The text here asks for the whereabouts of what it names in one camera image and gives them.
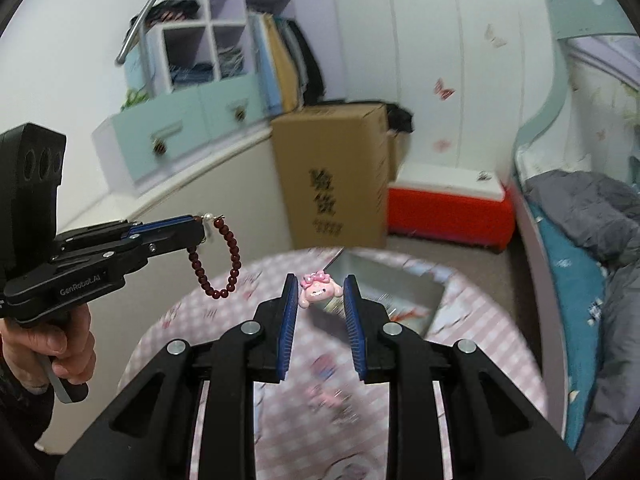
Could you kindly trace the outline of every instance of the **red bead bracelet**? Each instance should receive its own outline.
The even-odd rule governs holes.
[[[225,224],[225,218],[223,216],[217,217],[213,221],[213,227],[215,227],[218,232],[225,238],[226,244],[229,247],[229,253],[231,253],[231,270],[229,271],[228,283],[226,284],[226,288],[222,290],[216,290],[209,283],[209,279],[202,268],[202,263],[199,259],[198,253],[196,252],[196,247],[190,247],[187,249],[189,253],[189,260],[191,262],[191,267],[195,270],[196,276],[198,278],[198,283],[204,290],[207,296],[211,296],[214,300],[218,300],[219,298],[227,298],[230,292],[236,290],[236,283],[238,282],[238,276],[240,275],[239,269],[242,267],[242,263],[240,262],[240,250],[238,249],[238,242],[234,237],[232,231],[229,230],[229,226]]]

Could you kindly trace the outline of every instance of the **human hand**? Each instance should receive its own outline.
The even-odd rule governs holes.
[[[87,382],[94,374],[94,335],[89,307],[70,311],[64,330],[50,324],[22,328],[12,319],[0,319],[2,357],[20,384],[29,390],[49,384],[34,352],[55,356],[53,372],[71,384]]]

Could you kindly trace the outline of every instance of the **black cloth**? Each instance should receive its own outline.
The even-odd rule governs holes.
[[[51,387],[41,395],[25,390],[0,356],[0,478],[53,479],[60,457],[34,447],[49,427],[53,400]]]
[[[305,38],[305,35],[300,30],[300,27],[295,20],[289,20],[289,27],[293,32],[293,35],[298,40],[300,50],[302,51],[302,57],[305,59],[306,74],[309,78],[309,83],[306,85],[306,91],[303,94],[305,105],[318,104],[320,99],[324,96],[324,79],[322,78],[322,71],[316,61],[314,53],[311,51],[311,47]]]

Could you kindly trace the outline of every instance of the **table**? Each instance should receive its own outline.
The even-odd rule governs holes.
[[[287,273],[302,274],[324,268],[339,248],[316,248],[276,254],[244,266],[238,290],[227,300],[214,301],[198,288],[169,309],[142,337],[120,381],[122,389],[169,341],[182,338],[191,345],[219,338],[226,330],[251,319],[259,303],[282,292]],[[502,369],[543,414],[546,391],[536,361],[511,317],[465,276],[447,267],[388,251],[359,250],[361,256],[410,272],[430,272],[446,286],[428,340],[453,345],[471,339]],[[226,284],[226,274],[210,280],[214,288]],[[326,410],[309,407],[309,386],[317,381],[311,365],[329,354],[336,370],[326,382],[352,395],[359,420],[338,426]],[[196,425],[190,478],[197,478],[199,443],[204,420],[203,394]],[[388,433],[388,386],[364,385],[353,369],[350,348],[316,329],[308,310],[299,309],[287,379],[280,384],[257,384],[260,404],[259,439],[255,462],[259,480],[337,480],[385,477]],[[445,478],[452,478],[444,407],[436,388],[438,420],[443,437]]]

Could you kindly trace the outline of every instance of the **green plant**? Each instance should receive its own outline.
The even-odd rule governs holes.
[[[140,103],[144,103],[145,101],[149,101],[149,94],[147,94],[143,90],[127,90],[127,100],[124,101],[124,104],[120,107],[120,111],[126,110],[127,108],[131,108],[132,106],[139,105]]]

